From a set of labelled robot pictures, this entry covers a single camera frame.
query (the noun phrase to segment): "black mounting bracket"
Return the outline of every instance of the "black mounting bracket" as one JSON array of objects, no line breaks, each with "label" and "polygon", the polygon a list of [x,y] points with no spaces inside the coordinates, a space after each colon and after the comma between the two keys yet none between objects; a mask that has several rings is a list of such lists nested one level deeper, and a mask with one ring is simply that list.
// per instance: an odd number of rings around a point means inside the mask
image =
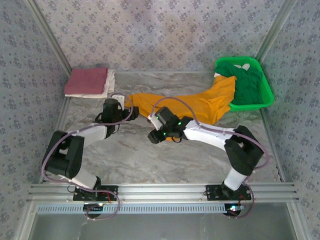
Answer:
[{"label": "black mounting bracket", "polygon": [[203,195],[208,201],[243,201],[251,200],[251,192],[248,186],[241,185],[238,190],[233,191],[232,196],[226,196],[223,193],[221,184],[206,185]]},{"label": "black mounting bracket", "polygon": [[[118,186],[116,185],[101,185],[99,190],[108,190],[118,195]],[[106,192],[89,192],[79,188],[74,189],[73,201],[95,201],[95,202],[116,202],[117,199],[112,194]]]}]

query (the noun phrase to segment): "folded towel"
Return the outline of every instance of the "folded towel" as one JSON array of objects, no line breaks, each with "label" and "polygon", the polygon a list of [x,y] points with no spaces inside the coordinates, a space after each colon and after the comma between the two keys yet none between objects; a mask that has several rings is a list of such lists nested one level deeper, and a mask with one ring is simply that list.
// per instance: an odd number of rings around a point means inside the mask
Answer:
[{"label": "folded towel", "polygon": [[65,94],[102,94],[106,84],[108,69],[72,69],[71,77],[64,87]]},{"label": "folded towel", "polygon": [[115,73],[116,70],[109,69],[106,81],[104,84],[104,90],[101,94],[66,94],[66,97],[85,98],[85,99],[103,99],[107,98],[109,93],[115,91]]}]

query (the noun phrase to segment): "yellow cloth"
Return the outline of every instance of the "yellow cloth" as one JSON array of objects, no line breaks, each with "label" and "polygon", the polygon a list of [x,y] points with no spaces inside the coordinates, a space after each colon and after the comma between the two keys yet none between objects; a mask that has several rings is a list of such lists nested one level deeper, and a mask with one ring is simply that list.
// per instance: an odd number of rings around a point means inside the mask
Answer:
[{"label": "yellow cloth", "polygon": [[[193,109],[200,122],[213,125],[230,110],[229,104],[234,99],[235,86],[235,76],[217,76],[214,79],[212,87],[208,90],[194,95],[176,96],[176,98],[187,103]],[[129,96],[133,102],[133,106],[139,107],[139,113],[146,118],[150,115],[154,104],[163,97],[150,93],[137,93]],[[125,106],[130,107],[130,102],[127,101]],[[161,101],[155,107],[154,113],[164,106],[169,108],[179,118],[193,117],[186,106],[174,99]]]}]

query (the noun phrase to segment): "white towel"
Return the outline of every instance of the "white towel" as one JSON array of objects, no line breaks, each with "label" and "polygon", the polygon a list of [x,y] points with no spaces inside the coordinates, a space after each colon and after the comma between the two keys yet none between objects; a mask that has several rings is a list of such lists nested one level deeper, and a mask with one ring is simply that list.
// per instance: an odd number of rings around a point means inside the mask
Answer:
[{"label": "white towel", "polygon": [[66,94],[66,97],[84,98],[84,99],[103,99],[107,98],[109,93],[115,91],[115,69],[108,69],[103,93],[101,94]]}]

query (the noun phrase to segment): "wall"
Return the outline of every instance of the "wall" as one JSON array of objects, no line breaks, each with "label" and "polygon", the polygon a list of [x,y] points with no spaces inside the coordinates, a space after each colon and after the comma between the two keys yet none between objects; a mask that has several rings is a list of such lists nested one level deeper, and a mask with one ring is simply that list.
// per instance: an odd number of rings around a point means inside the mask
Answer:
[{"label": "wall", "polygon": [[267,110],[287,180],[320,239],[320,3],[298,1],[263,61],[275,103]]},{"label": "wall", "polygon": [[254,56],[282,0],[36,0],[71,67],[212,69]]},{"label": "wall", "polygon": [[22,0],[0,1],[0,239],[11,239],[67,76]]}]

